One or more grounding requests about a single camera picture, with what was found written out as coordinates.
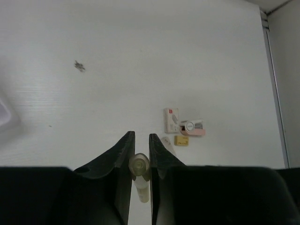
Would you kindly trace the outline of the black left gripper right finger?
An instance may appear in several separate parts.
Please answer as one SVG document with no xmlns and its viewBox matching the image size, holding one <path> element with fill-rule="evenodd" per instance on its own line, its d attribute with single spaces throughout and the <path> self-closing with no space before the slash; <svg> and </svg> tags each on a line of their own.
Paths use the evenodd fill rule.
<svg viewBox="0 0 300 225">
<path fill-rule="evenodd" d="M 149 136 L 154 225 L 297 225 L 300 171 L 188 166 Z"/>
</svg>

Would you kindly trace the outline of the yellow highlighter pen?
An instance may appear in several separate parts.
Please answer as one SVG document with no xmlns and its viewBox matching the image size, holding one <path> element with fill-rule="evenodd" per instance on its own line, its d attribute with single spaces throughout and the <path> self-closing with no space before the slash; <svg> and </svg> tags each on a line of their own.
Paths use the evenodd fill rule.
<svg viewBox="0 0 300 225">
<path fill-rule="evenodd" d="M 150 200 L 150 161 L 148 157 L 143 153 L 135 154 L 129 159 L 128 167 L 139 200 L 147 203 Z"/>
</svg>

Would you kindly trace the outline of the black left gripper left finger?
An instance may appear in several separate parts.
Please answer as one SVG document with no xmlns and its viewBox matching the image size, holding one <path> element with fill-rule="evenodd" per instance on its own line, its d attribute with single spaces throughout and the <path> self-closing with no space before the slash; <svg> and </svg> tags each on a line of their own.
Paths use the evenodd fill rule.
<svg viewBox="0 0 300 225">
<path fill-rule="evenodd" d="M 71 170 L 66 167 L 2 167 L 3 225 L 126 225 L 132 178 L 128 167 L 135 133 Z"/>
</svg>

